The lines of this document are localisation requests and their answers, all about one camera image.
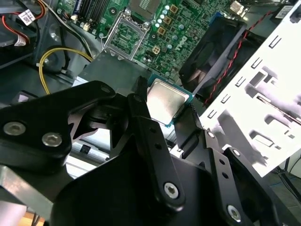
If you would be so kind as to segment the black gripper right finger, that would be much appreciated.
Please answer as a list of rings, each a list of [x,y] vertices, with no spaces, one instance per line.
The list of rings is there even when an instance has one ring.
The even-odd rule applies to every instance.
[[[195,106],[187,105],[175,120],[176,141],[183,150],[182,157],[202,166],[210,174],[215,205],[219,216],[229,226],[251,226],[253,223],[243,210],[237,185],[233,176],[236,168],[251,188],[264,202],[259,222],[263,226],[278,226],[280,220],[268,187],[254,170],[246,157],[236,148],[225,151],[219,146],[213,132],[204,129]]]

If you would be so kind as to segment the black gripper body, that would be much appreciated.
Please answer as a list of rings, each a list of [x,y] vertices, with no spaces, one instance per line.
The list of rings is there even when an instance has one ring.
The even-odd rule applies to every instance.
[[[58,195],[53,226],[223,226],[216,180],[225,157],[212,149],[200,165],[167,147],[128,150],[69,183]]]

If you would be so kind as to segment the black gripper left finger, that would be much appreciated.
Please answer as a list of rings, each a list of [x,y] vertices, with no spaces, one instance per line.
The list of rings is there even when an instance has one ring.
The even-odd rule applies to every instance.
[[[160,125],[152,120],[147,81],[133,93],[116,93],[101,81],[83,83],[0,111],[0,162],[30,172],[58,172],[72,143],[97,129],[111,136],[111,158],[134,152],[146,176],[146,195],[168,212],[181,211],[185,193]]]

